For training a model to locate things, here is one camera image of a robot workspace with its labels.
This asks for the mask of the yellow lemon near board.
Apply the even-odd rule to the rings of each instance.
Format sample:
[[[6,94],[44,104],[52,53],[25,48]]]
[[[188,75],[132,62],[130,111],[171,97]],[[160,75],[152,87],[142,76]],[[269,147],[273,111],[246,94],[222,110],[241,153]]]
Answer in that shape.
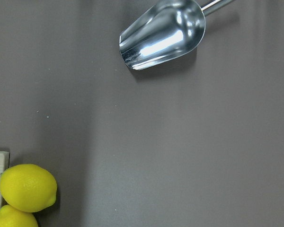
[[[20,164],[0,176],[0,193],[12,207],[35,213],[56,202],[57,181],[47,170],[34,164]]]

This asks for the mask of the metal scoop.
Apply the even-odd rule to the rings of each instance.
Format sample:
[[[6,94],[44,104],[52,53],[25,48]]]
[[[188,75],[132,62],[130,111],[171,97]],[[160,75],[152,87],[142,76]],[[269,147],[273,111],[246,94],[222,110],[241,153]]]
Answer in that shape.
[[[203,39],[206,16],[230,4],[211,0],[160,0],[119,36],[119,51],[126,66],[143,70],[194,50]]]

